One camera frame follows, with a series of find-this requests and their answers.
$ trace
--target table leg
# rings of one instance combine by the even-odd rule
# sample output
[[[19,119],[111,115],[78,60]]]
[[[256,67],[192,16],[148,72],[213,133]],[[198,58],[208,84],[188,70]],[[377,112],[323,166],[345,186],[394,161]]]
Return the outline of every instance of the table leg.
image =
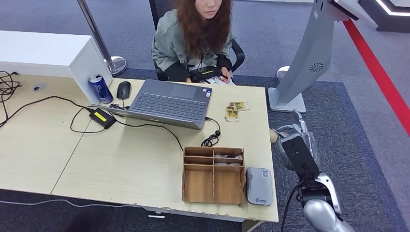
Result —
[[[263,222],[264,221],[254,221],[246,219],[242,222],[242,232],[251,232]]]

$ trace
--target yellow label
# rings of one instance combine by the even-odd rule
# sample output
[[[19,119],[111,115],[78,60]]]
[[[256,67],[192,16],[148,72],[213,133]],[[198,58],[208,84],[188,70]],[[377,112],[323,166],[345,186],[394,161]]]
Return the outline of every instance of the yellow label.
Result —
[[[100,115],[98,112],[94,113],[95,116],[97,116],[99,119],[101,119],[101,121],[106,122],[107,119],[105,119],[105,117],[103,117],[102,115]]]
[[[208,74],[208,73],[211,73],[211,72],[213,72],[213,71],[211,70],[211,71],[203,72],[202,75]]]

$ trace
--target woman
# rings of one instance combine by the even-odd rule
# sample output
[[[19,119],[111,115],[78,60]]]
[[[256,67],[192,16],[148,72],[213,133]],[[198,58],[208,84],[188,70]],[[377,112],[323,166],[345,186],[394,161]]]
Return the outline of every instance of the woman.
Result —
[[[230,84],[232,0],[179,0],[159,20],[152,57],[170,81],[191,82],[190,71],[213,66],[226,76],[210,83]]]

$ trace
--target laptop keyboard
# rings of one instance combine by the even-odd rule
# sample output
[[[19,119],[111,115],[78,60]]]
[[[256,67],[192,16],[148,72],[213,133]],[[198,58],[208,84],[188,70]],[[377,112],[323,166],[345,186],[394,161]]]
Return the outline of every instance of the laptop keyboard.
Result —
[[[142,93],[132,108],[165,116],[201,120],[205,111],[205,102]]]

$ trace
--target wooden compartment box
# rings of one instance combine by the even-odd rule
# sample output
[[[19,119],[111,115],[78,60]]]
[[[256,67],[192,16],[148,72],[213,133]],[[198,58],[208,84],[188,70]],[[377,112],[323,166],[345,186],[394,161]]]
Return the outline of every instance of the wooden compartment box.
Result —
[[[245,199],[242,148],[186,147],[182,200],[198,203],[241,204]]]

